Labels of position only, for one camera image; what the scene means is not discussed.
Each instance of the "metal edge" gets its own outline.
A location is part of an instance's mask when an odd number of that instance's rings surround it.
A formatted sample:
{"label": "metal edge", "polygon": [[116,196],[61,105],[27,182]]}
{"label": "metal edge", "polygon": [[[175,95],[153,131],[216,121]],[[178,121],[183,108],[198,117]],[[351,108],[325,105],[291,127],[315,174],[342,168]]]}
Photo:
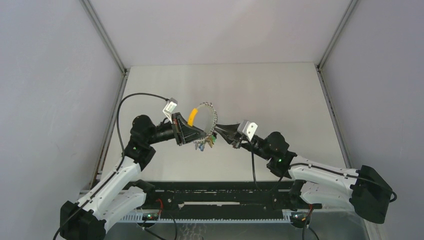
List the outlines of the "metal edge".
{"label": "metal edge", "polygon": [[92,175],[92,178],[91,178],[91,182],[89,183],[88,189],[91,189],[93,187],[96,180],[99,180],[98,175],[102,174],[103,165],[105,163],[106,155],[108,153],[109,144],[111,143],[111,139],[112,139],[112,133],[113,133],[114,127],[115,127],[118,105],[119,105],[119,103],[122,99],[122,96],[124,95],[124,90],[125,90],[125,86],[127,85],[129,73],[130,72],[127,71],[125,73],[125,75],[122,76],[119,89],[116,93],[115,101],[114,101],[114,104],[113,104],[113,109],[110,113],[109,122],[108,122],[106,130],[104,132],[102,145],[100,147],[100,151],[99,151],[99,154],[98,154],[99,159],[97,161],[96,167],[94,168],[94,172],[93,172],[93,175]]}
{"label": "metal edge", "polygon": [[321,59],[318,63],[318,69],[321,70],[324,65],[327,62],[327,58],[329,57],[331,51],[333,50],[334,46],[336,45],[336,42],[339,40],[340,34],[342,33],[343,29],[346,27],[346,23],[352,16],[352,13],[356,9],[356,6],[361,0],[351,0],[349,5],[347,6],[346,11],[343,14],[343,17],[341,18],[334,34],[331,37],[330,42],[328,43],[328,46],[325,48],[324,54],[322,55]]}
{"label": "metal edge", "polygon": [[105,27],[102,24],[102,21],[100,21],[100,18],[96,13],[96,10],[94,9],[93,4],[90,2],[90,0],[79,0],[79,2],[81,3],[88,17],[90,18],[94,28],[96,29],[98,35],[100,36],[107,50],[111,54],[119,70],[122,72],[122,74],[125,74],[126,68],[124,66],[124,63],[119,57],[118,52],[111,41],[111,38],[109,37],[108,33],[105,30]]}
{"label": "metal edge", "polygon": [[369,240],[387,240],[386,229],[382,224],[376,224],[364,220],[366,232],[368,233]]}
{"label": "metal edge", "polygon": [[321,84],[322,93],[324,93],[325,102],[327,103],[328,111],[330,113],[331,121],[334,126],[335,135],[337,137],[338,144],[340,145],[341,155],[343,156],[344,163],[346,164],[347,168],[352,167],[352,163],[349,158],[348,148],[345,144],[342,131],[340,129],[339,121],[336,115],[336,112],[334,110],[334,106],[331,101],[330,94],[328,92],[326,83],[324,81],[324,77],[322,75],[321,70],[319,70],[318,66],[315,67],[316,74],[318,75],[319,83]]}

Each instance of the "metal chain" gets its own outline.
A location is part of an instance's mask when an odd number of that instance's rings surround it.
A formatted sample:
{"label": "metal chain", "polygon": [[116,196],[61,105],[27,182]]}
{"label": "metal chain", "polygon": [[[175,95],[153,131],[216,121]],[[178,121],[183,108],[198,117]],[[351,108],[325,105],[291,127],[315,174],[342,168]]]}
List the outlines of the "metal chain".
{"label": "metal chain", "polygon": [[203,137],[203,138],[195,140],[194,141],[195,144],[204,144],[206,142],[206,139],[208,139],[210,136],[212,136],[212,134],[214,133],[215,128],[217,126],[217,123],[218,123],[218,114],[217,114],[217,111],[215,111],[214,106],[212,105],[212,102],[203,102],[197,108],[201,108],[203,106],[208,107],[212,110],[212,112],[213,112],[213,124],[212,124],[212,128],[210,129],[210,131],[206,133],[206,136]]}

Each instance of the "metal frame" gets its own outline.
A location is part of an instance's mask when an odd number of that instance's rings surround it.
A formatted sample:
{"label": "metal frame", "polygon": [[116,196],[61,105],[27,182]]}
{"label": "metal frame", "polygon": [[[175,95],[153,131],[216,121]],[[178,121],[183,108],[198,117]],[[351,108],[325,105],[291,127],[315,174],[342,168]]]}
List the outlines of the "metal frame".
{"label": "metal frame", "polygon": [[125,68],[121,58],[118,55],[117,50],[115,49],[111,38],[109,37],[108,33],[105,30],[105,27],[103,26],[102,22],[100,21],[99,16],[97,15],[92,3],[90,0],[79,0],[82,7],[84,8],[85,12],[87,13],[88,17],[90,18],[91,22],[93,23],[93,26],[95,30],[97,31],[99,37],[103,41],[104,45],[106,46],[107,50],[111,54],[113,60],[115,61],[116,65],[118,66],[119,70],[122,74],[125,74],[127,69]]}
{"label": "metal frame", "polygon": [[361,0],[351,0],[349,5],[347,6],[346,11],[343,14],[343,17],[340,20],[340,23],[338,24],[334,34],[331,37],[330,42],[328,43],[328,46],[325,48],[324,54],[322,55],[321,59],[319,60],[319,63],[317,65],[317,68],[319,70],[322,70],[324,65],[327,62],[327,58],[329,57],[331,51],[333,50],[334,46],[336,45],[337,41],[339,40],[340,34],[342,33],[343,29],[346,27],[346,23],[352,16],[352,13],[356,9],[356,6]]}
{"label": "metal frame", "polygon": [[[107,34],[102,22],[100,21],[100,18],[98,16],[98,14],[96,13],[92,3],[90,2],[90,0],[79,0],[82,7],[84,8],[84,10],[86,11],[88,17],[90,18],[94,28],[96,29],[98,35],[100,36],[100,38],[102,39],[104,45],[106,46],[107,50],[109,51],[109,53],[111,54],[113,60],[115,61],[117,67],[119,68],[119,70],[122,72],[122,79],[121,79],[121,84],[119,86],[119,89],[117,91],[116,94],[116,98],[115,98],[115,103],[114,103],[114,107],[109,119],[109,123],[107,125],[104,137],[103,137],[103,144],[102,147],[100,149],[100,158],[97,164],[96,169],[94,170],[94,177],[93,180],[91,181],[90,185],[89,185],[89,189],[92,188],[93,184],[95,183],[95,181],[98,181],[99,179],[98,176],[99,174],[102,173],[102,169],[103,169],[103,164],[106,158],[106,154],[108,151],[108,147],[112,138],[112,132],[114,129],[114,123],[116,120],[116,110],[118,107],[118,104],[120,102],[120,99],[122,99],[123,94],[124,94],[124,89],[126,87],[126,83],[128,80],[128,76],[129,76],[129,70],[125,68],[121,58],[119,57],[119,54],[117,52],[117,50],[115,49],[109,35]],[[360,0],[351,0],[346,11],[343,14],[342,19],[340,20],[340,23],[338,24],[333,36],[331,37],[330,42],[328,43],[328,46],[326,47],[324,54],[322,55],[319,63],[316,65],[316,71],[317,71],[317,75],[319,78],[319,83],[321,84],[321,88],[322,88],[322,92],[324,94],[325,97],[325,101],[330,113],[330,117],[331,117],[331,121],[333,123],[335,132],[336,132],[336,136],[337,136],[337,140],[338,143],[340,145],[340,149],[342,152],[342,156],[344,159],[344,162],[346,164],[346,166],[348,168],[352,167],[352,163],[349,159],[349,153],[348,153],[348,148],[346,146],[346,143],[344,141],[344,137],[342,135],[341,132],[341,128],[340,128],[340,124],[339,124],[339,120],[335,111],[335,108],[332,104],[332,100],[331,100],[331,95],[328,91],[327,85],[326,85],[326,81],[325,78],[322,74],[322,69],[325,66],[327,59],[330,55],[330,53],[332,52],[332,50],[334,49],[337,41],[339,40],[339,37],[341,35],[341,32],[344,30],[344,28],[347,25],[348,20],[350,19],[350,17],[352,16],[354,10],[356,9],[358,3],[360,2]],[[135,213],[135,216],[128,216],[128,219],[124,219],[124,220],[138,220],[137,216],[138,213]],[[377,224],[373,224],[370,222],[365,221],[365,226],[368,232],[368,236],[371,240],[384,240],[386,239],[386,235],[384,234],[384,228],[381,225],[377,225]]]}

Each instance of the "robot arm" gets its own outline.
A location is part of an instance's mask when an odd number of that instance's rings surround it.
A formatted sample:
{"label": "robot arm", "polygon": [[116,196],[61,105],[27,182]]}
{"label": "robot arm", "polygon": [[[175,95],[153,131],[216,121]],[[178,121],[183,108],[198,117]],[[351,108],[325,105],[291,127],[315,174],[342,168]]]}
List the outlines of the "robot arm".
{"label": "robot arm", "polygon": [[247,120],[216,127],[233,148],[244,148],[268,160],[266,167],[280,180],[295,180],[290,190],[294,198],[300,197],[307,204],[354,210],[370,222],[384,223],[389,203],[395,200],[391,199],[394,192],[372,167],[336,168],[306,159],[289,151],[290,145],[279,132],[272,132],[265,139],[255,135],[258,125]]}
{"label": "robot arm", "polygon": [[204,138],[201,129],[189,126],[181,114],[166,115],[170,122],[155,126],[146,115],[132,122],[124,156],[89,193],[60,209],[60,235],[67,240],[101,240],[109,229],[131,210],[142,206],[154,186],[139,180],[125,194],[119,192],[143,171],[155,154],[152,144],[175,139],[178,145]]}

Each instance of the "black plastic housing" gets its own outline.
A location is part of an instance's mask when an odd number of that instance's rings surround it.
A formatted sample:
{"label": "black plastic housing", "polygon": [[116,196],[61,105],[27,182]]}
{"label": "black plastic housing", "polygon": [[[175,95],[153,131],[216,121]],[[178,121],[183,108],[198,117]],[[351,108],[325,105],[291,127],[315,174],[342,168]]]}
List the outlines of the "black plastic housing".
{"label": "black plastic housing", "polygon": [[[60,225],[75,211],[78,203],[65,202],[60,208]],[[105,220],[98,220],[91,211],[79,210],[60,231],[60,236],[67,240],[102,240],[106,236]]]}
{"label": "black plastic housing", "polygon": [[351,186],[353,192],[349,201],[361,218],[372,223],[383,224],[392,196],[392,188],[370,166],[363,165],[358,174],[360,178],[374,181],[384,188],[372,182],[358,179],[355,185]]}

